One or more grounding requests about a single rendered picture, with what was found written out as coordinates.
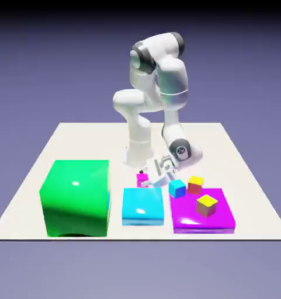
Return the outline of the large green box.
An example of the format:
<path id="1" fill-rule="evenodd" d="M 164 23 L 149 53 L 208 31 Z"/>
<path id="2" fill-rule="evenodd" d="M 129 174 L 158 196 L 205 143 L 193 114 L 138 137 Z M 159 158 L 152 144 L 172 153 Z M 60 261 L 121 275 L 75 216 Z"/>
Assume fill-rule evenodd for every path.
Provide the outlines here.
<path id="1" fill-rule="evenodd" d="M 49 237 L 107 236 L 108 160 L 54 161 L 39 195 Z"/>

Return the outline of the small yellow cube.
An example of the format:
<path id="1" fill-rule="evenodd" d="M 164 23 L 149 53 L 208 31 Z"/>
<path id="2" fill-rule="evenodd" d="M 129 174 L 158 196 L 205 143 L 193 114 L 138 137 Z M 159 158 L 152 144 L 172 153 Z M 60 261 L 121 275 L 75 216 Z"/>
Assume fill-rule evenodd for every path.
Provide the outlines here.
<path id="1" fill-rule="evenodd" d="M 209 217 L 216 212 L 218 200 L 205 194 L 196 201 L 196 211 L 204 217 Z"/>
<path id="2" fill-rule="evenodd" d="M 203 178 L 198 176 L 191 176 L 188 181 L 188 193 L 200 195 L 203 186 Z"/>

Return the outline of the small cyan cube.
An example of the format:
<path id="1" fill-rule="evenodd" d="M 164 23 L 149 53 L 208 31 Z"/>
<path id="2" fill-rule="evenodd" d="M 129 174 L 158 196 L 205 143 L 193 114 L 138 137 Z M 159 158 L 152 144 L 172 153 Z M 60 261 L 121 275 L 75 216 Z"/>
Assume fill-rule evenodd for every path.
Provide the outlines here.
<path id="1" fill-rule="evenodd" d="M 179 179 L 172 180 L 169 183 L 168 192 L 174 199 L 183 197 L 186 194 L 186 185 Z"/>

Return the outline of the large magenta box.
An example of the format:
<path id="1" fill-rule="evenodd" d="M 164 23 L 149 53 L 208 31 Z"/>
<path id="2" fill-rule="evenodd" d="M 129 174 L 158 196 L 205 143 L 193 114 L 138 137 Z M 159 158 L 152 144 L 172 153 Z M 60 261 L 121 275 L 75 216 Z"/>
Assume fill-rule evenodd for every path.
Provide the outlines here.
<path id="1" fill-rule="evenodd" d="M 197 211 L 197 200 L 208 195 L 217 200 L 216 210 L 209 216 Z M 204 188 L 200 195 L 187 193 L 170 198 L 174 233 L 176 234 L 232 234 L 235 219 L 221 188 Z"/>

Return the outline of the small magenta cube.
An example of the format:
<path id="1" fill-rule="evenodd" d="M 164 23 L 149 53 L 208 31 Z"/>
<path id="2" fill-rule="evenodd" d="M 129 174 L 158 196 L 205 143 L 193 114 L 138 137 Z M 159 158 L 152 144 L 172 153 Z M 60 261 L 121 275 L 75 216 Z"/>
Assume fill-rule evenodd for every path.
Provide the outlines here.
<path id="1" fill-rule="evenodd" d="M 137 187 L 149 187 L 150 180 L 146 173 L 138 173 L 136 174 L 137 178 Z"/>

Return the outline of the large cyan box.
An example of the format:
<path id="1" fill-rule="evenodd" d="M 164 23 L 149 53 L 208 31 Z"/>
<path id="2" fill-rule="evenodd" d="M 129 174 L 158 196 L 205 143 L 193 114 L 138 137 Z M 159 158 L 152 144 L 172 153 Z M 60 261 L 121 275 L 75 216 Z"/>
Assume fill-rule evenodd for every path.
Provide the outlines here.
<path id="1" fill-rule="evenodd" d="M 164 224 L 161 188 L 125 188 L 123 191 L 122 225 Z"/>

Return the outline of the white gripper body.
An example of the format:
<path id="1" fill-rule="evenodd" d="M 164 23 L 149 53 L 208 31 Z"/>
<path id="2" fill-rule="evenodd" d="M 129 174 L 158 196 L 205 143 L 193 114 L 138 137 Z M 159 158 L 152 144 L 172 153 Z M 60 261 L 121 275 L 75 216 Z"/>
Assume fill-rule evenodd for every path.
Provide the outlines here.
<path id="1" fill-rule="evenodd" d="M 175 180 L 176 168 L 172 158 L 150 158 L 141 169 L 148 179 L 141 187 L 160 187 Z"/>

